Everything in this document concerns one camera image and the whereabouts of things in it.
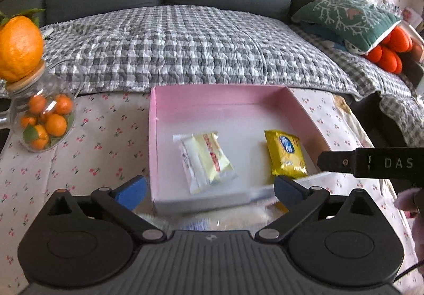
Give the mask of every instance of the glass pitcher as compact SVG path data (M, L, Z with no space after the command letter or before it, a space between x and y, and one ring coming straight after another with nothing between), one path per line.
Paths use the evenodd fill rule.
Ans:
M81 90L83 74L78 71L80 84L72 94L69 83L48 72L64 62L70 61L46 67L41 60L28 76L6 83L11 103L7 111L0 112L0 129L10 128L31 152L53 148L73 127L74 99Z

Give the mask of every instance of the red stuffed object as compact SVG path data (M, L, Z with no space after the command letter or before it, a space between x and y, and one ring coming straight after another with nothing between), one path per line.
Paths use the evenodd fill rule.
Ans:
M412 46L411 37L399 26L396 26L379 45L364 57L389 73L400 74L402 61L397 52L409 52L412 50Z

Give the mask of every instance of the cherry print tablecloth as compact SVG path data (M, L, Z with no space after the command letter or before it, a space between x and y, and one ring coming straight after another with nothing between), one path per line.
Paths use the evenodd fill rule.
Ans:
M342 98L315 90L292 91L333 150L372 145ZM87 195L101 186L115 188L138 174L148 176L148 108L148 95L84 96L76 100L73 130L54 149L30 153L16 136L9 136L0 155L0 295L16 294L27 285L17 246L50 193L67 188L74 195ZM395 194L389 181L329 174L313 185L344 195L355 187L366 189L402 241L402 270L416 262L410 228L404 214L393 206ZM150 199L137 210L152 213ZM421 282L414 271L398 286L405 289Z

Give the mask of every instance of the silver screw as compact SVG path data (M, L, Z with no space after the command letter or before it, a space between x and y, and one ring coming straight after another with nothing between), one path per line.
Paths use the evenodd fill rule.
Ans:
M146 240L158 240L163 237L163 233L159 229L148 229L142 234Z
M276 229L265 228L259 231L259 236L262 239L273 240L280 236L280 232Z

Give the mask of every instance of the throw pillow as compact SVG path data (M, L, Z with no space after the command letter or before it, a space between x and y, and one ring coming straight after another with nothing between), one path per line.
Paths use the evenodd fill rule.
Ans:
M292 20L320 24L368 53L395 28L400 17L365 0L315 0L294 13Z

